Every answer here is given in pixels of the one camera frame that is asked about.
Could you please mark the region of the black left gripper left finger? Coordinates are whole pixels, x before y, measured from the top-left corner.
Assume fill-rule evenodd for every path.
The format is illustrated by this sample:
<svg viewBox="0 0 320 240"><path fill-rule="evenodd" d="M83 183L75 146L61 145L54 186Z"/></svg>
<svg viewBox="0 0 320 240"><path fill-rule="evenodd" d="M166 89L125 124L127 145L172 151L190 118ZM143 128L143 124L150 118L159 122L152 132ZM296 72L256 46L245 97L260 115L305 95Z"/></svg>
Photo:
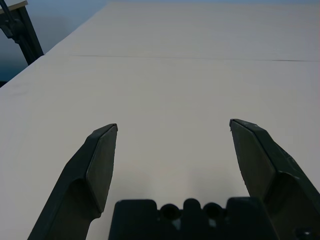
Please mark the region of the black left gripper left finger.
<svg viewBox="0 0 320 240"><path fill-rule="evenodd" d="M114 170L118 126L94 130L63 168L30 240L84 240L105 210Z"/></svg>

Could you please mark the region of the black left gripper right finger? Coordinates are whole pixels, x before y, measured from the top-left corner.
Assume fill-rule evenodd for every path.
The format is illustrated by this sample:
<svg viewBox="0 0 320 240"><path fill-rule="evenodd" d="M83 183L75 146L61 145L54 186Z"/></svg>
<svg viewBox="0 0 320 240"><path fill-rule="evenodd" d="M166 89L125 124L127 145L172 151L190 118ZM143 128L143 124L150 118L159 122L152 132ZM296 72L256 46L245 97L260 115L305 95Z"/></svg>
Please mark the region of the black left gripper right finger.
<svg viewBox="0 0 320 240"><path fill-rule="evenodd" d="M231 119L238 166L251 197L261 200L280 240L320 238L320 193L269 133L255 123Z"/></svg>

